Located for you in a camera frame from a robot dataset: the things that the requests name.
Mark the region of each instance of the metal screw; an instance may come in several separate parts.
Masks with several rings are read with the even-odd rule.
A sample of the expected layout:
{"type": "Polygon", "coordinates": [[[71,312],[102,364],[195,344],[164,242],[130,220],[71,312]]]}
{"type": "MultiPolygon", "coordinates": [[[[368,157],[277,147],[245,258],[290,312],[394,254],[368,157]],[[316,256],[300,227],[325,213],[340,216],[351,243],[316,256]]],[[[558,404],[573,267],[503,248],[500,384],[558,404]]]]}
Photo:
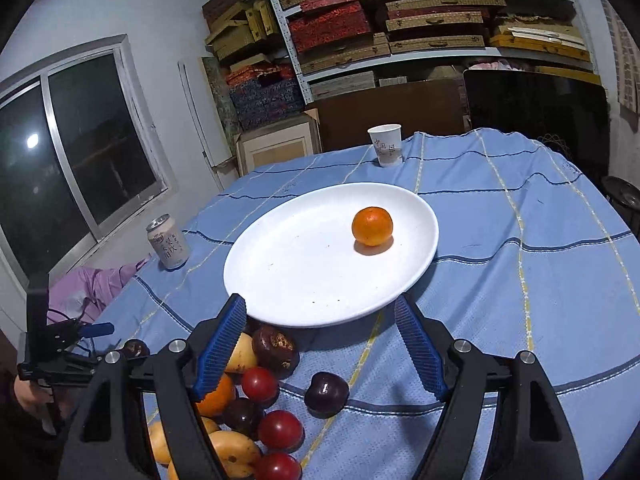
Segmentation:
{"type": "Polygon", "coordinates": [[[117,363],[120,360],[120,352],[111,351],[104,356],[104,360],[107,361],[110,365],[117,363]]]}
{"type": "Polygon", "coordinates": [[[524,364],[530,365],[536,362],[536,356],[532,352],[524,351],[520,353],[520,360],[524,364]]]}
{"type": "Polygon", "coordinates": [[[179,354],[185,348],[187,348],[187,342],[184,339],[174,339],[169,343],[169,351],[174,354],[179,354]]]}
{"type": "Polygon", "coordinates": [[[455,343],[453,343],[453,348],[455,348],[462,354],[466,354],[467,352],[471,351],[471,343],[466,339],[458,339],[455,343]]]}

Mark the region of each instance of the blue tablecloth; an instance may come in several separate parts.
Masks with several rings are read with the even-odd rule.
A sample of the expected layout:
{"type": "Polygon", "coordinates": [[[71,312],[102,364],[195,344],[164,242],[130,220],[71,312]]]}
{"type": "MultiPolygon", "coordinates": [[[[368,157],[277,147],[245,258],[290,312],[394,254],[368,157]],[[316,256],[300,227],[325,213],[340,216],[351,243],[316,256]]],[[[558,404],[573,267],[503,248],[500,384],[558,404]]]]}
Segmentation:
{"type": "MultiPolygon", "coordinates": [[[[598,478],[640,416],[640,248],[593,184],[561,155],[518,133],[415,134],[404,164],[380,168],[371,146],[259,168],[215,197],[185,228],[193,254],[174,272],[154,258],[104,312],[116,332],[152,352],[215,316],[227,294],[226,255],[252,222],[303,193],[345,182],[412,190],[435,211],[440,242],[410,293],[426,316],[482,351],[533,350],[558,391],[586,479],[598,478]]],[[[422,388],[386,307],[337,327],[292,331],[302,356],[275,408],[306,439],[294,455],[312,480],[411,478],[441,411],[422,388]],[[302,397],[311,376],[351,384],[331,421],[302,397]]],[[[485,401],[466,478],[478,478],[494,418],[485,401]]],[[[148,419],[158,416],[145,397],[148,419]]]]}

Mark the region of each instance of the white plate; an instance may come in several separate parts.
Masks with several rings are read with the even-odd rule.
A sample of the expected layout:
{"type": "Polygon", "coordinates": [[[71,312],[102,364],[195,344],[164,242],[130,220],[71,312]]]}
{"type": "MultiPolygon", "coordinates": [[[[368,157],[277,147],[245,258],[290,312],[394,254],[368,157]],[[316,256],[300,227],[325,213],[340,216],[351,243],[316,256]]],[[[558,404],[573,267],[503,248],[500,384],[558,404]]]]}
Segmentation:
{"type": "Polygon", "coordinates": [[[246,300],[249,316],[296,328],[344,323],[389,304],[427,269],[438,245],[429,205],[402,187],[342,184],[289,200],[250,225],[225,262],[226,291],[246,300]],[[355,214],[386,209],[393,243],[361,248],[355,214]]]}

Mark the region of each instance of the beverage can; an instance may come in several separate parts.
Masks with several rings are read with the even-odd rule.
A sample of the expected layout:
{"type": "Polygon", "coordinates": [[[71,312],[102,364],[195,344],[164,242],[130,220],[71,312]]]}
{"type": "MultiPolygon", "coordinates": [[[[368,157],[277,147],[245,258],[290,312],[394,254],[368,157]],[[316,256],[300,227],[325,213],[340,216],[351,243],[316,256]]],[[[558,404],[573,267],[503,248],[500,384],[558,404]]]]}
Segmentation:
{"type": "Polygon", "coordinates": [[[171,215],[162,215],[146,226],[146,237],[169,270],[183,266],[191,256],[191,248],[171,215]]]}

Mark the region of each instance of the window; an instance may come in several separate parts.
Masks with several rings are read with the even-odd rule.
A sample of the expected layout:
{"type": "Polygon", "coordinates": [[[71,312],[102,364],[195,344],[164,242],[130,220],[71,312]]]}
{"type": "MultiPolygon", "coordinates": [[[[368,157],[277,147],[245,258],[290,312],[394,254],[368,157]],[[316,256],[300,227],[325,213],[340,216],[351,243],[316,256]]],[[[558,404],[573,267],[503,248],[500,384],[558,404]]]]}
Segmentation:
{"type": "Polygon", "coordinates": [[[0,249],[23,285],[67,272],[164,189],[121,48],[61,53],[0,85],[0,249]]]}

